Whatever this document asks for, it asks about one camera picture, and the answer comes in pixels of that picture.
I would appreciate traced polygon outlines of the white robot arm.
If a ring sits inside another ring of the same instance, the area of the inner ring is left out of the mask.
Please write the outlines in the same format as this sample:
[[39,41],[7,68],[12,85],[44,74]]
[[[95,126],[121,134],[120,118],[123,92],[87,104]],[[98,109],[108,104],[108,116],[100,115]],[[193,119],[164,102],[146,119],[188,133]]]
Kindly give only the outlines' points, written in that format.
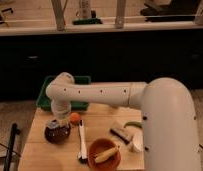
[[88,102],[141,112],[145,171],[202,171],[193,98],[180,81],[77,84],[67,72],[46,87],[51,111],[65,118],[70,103]]

